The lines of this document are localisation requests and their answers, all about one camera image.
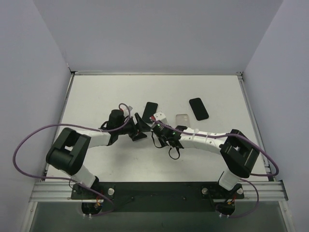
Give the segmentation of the beige phone case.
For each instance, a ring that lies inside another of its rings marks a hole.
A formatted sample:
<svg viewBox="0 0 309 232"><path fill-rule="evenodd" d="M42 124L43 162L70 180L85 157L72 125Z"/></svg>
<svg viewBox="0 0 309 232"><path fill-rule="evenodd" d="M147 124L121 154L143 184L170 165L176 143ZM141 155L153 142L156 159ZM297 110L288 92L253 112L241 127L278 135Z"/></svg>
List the beige phone case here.
<svg viewBox="0 0 309 232"><path fill-rule="evenodd" d="M177 126L190 127L190 120L188 114L177 114L175 116L175 122Z"/></svg>

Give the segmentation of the black phone from beige case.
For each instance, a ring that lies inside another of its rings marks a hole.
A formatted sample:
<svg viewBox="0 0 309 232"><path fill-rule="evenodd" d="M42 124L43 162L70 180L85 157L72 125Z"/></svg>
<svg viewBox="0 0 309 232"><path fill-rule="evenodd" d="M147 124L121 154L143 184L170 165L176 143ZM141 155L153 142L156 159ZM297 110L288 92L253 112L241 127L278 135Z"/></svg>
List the black phone from beige case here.
<svg viewBox="0 0 309 232"><path fill-rule="evenodd" d="M209 114L201 98L190 99L189 104L197 121L202 121L209 118Z"/></svg>

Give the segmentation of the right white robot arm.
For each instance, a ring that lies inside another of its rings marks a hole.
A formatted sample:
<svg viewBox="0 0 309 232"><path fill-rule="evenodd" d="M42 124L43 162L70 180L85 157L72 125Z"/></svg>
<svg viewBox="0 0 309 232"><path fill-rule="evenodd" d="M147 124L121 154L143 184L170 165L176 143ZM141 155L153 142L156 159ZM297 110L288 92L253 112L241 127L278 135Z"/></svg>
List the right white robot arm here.
<svg viewBox="0 0 309 232"><path fill-rule="evenodd" d="M162 147L170 146L177 152L180 149L195 148L208 151L223 157L227 169L223 171L218 185L231 191L242 179L248 178L259 157L259 151L245 138L239 130L233 129L226 136L224 133L210 133L192 129L186 126L163 126L154 123L151 127Z"/></svg>

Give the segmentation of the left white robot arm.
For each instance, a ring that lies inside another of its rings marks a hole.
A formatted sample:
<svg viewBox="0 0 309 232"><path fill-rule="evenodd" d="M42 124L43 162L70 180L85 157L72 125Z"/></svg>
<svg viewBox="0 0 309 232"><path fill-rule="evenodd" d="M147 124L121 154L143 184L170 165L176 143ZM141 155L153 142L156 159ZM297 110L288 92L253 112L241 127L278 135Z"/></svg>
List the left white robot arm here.
<svg viewBox="0 0 309 232"><path fill-rule="evenodd" d="M135 142L146 138L149 131L150 126L139 114L132 117L127 110L112 110L98 131L64 128L48 151L46 162L81 183L82 194L93 199L99 193L98 178L84 166L87 150L111 146L120 135L128 135Z"/></svg>

